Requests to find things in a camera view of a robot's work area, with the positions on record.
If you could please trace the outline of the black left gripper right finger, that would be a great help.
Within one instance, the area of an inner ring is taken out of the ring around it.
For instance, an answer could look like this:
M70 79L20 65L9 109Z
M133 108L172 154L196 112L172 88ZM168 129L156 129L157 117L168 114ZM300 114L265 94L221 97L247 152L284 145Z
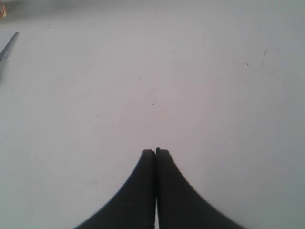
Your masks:
M161 229L241 229L205 201L184 178L171 154L156 149L157 210Z

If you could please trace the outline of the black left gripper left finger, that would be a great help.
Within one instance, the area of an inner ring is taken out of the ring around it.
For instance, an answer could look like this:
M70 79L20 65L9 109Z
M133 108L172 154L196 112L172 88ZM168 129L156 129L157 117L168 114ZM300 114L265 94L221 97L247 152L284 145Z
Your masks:
M77 228L153 229L155 211L155 153L146 149L121 189Z

